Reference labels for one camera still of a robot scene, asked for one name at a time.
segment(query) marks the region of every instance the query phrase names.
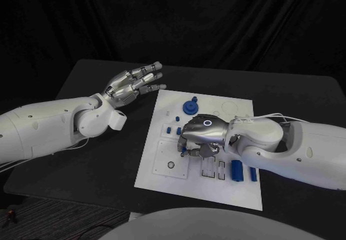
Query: white board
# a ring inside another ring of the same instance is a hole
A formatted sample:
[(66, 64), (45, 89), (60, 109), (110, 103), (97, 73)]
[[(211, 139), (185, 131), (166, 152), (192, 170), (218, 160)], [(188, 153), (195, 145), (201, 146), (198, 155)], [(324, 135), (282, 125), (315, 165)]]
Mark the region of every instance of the white board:
[[(195, 115), (188, 115), (184, 104), (194, 96), (198, 97), (200, 111)], [(231, 176), (231, 161), (237, 160), (234, 155), (221, 150), (215, 160), (181, 157), (177, 131), (198, 114), (217, 115), (230, 122), (236, 115), (254, 116), (253, 101), (189, 92), (159, 91), (135, 187), (262, 211), (259, 169), (257, 181), (251, 181), (250, 167), (243, 165), (244, 181), (236, 182)], [(198, 146), (189, 143), (188, 148), (194, 147)]]

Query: floor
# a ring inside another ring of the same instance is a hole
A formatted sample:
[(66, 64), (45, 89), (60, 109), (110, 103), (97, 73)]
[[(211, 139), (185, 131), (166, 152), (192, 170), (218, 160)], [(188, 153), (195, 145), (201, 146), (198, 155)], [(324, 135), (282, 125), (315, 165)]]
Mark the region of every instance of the floor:
[[(117, 227), (130, 219), (130, 212), (106, 207), (29, 197), (21, 205), (0, 210), (0, 226), (9, 210), (15, 210), (18, 224), (0, 228), (0, 240), (77, 240), (97, 225)], [(97, 227), (80, 240), (97, 240), (110, 231)]]

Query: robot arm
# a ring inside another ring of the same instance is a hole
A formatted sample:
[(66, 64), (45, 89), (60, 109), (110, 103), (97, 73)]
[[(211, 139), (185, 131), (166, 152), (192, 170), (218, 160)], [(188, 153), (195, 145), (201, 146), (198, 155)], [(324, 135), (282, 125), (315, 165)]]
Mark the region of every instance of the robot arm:
[(122, 130), (127, 116), (117, 108), (140, 94), (166, 85), (146, 85), (162, 73), (151, 73), (164, 65), (152, 65), (120, 73), (103, 93), (29, 104), (0, 115), (0, 164), (47, 156), (104, 133), (109, 126)]
[[(280, 141), (288, 151), (276, 152)], [(187, 149), (188, 141), (201, 148)], [(246, 165), (315, 186), (346, 190), (346, 129), (269, 118), (234, 119), (200, 114), (185, 125), (178, 141), (184, 155), (208, 158), (223, 150)]]

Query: blue plastic part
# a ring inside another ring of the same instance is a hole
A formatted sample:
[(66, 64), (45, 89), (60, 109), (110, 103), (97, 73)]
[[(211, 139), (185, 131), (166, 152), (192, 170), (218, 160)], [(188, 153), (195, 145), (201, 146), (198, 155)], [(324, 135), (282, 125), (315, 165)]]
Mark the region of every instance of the blue plastic part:
[(259, 175), (257, 175), (257, 169), (254, 167), (250, 168), (250, 174), (251, 174), (251, 181), (259, 181)]
[(195, 96), (191, 101), (188, 101), (184, 106), (182, 110), (188, 115), (195, 115), (200, 111), (200, 105), (198, 105), (198, 97)]
[(233, 180), (237, 182), (244, 182), (244, 164), (240, 160), (233, 160), (231, 164), (231, 173), (233, 173)]

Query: circular hole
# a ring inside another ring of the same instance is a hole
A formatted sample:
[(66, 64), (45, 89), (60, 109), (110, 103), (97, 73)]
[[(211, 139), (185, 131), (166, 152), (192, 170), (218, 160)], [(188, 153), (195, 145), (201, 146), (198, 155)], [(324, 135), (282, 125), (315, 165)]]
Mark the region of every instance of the circular hole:
[(168, 163), (168, 167), (169, 167), (171, 169), (175, 167), (175, 163), (174, 163), (172, 161)]
[(211, 125), (213, 125), (213, 121), (211, 121), (211, 120), (205, 120), (205, 121), (204, 121), (204, 125), (205, 125), (205, 126), (211, 126)]

